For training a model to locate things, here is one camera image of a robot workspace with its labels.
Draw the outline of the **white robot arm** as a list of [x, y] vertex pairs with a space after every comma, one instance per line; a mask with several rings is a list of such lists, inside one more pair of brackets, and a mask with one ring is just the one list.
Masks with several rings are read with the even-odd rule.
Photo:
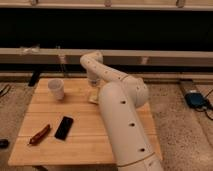
[[83, 55], [80, 63], [91, 86], [106, 82], [98, 105], [118, 171], [164, 171], [136, 111], [149, 97], [143, 79], [104, 65], [99, 51]]

